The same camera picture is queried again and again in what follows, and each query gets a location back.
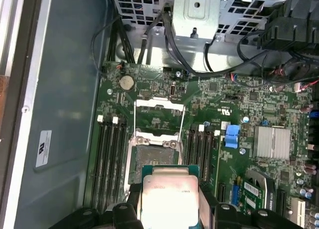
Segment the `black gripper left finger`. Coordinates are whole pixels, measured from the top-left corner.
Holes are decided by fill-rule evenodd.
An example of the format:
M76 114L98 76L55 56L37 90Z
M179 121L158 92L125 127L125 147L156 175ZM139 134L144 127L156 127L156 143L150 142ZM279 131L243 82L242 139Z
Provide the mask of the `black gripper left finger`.
M119 203L110 211L99 213L93 208L81 208L66 216L52 229L141 229L137 208L141 195L141 184L130 185L125 203Z

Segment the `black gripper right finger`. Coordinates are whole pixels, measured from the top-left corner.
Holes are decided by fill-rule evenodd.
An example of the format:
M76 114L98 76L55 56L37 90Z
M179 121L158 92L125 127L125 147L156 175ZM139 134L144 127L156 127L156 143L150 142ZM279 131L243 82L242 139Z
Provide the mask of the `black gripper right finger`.
M220 203L207 182L199 183L199 221L204 229L297 229L298 225L268 209L245 215Z

